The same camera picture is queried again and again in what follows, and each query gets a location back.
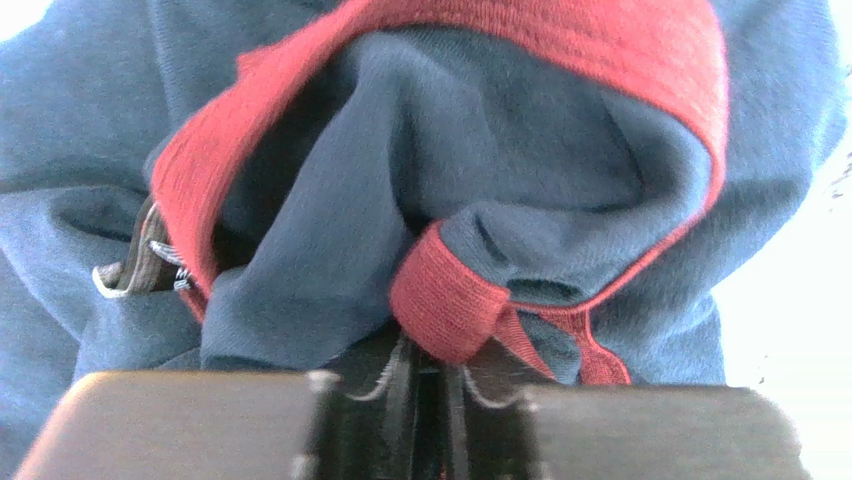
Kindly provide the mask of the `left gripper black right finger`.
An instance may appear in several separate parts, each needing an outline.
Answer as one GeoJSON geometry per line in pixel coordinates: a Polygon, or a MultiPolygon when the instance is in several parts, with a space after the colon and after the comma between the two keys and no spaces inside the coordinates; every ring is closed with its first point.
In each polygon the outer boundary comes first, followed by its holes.
{"type": "Polygon", "coordinates": [[[442,366],[447,479],[535,479],[524,389],[549,378],[489,340],[465,364],[442,366]]]}

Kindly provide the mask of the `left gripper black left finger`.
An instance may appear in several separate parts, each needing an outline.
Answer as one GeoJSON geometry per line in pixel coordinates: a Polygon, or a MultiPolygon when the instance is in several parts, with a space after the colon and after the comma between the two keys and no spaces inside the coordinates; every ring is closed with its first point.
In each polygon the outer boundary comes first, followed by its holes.
{"type": "Polygon", "coordinates": [[[410,479],[416,352],[386,326],[331,360],[338,377],[321,417],[316,479],[410,479]]]}

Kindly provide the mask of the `navy maroon tank top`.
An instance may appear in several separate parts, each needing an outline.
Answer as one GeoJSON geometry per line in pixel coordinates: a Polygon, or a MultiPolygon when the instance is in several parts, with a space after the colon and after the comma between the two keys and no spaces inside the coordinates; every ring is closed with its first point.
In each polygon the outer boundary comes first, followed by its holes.
{"type": "Polygon", "coordinates": [[[1,44],[1,474],[77,379],[398,322],[723,384],[712,288],[845,127],[824,1],[56,1],[1,44]]]}

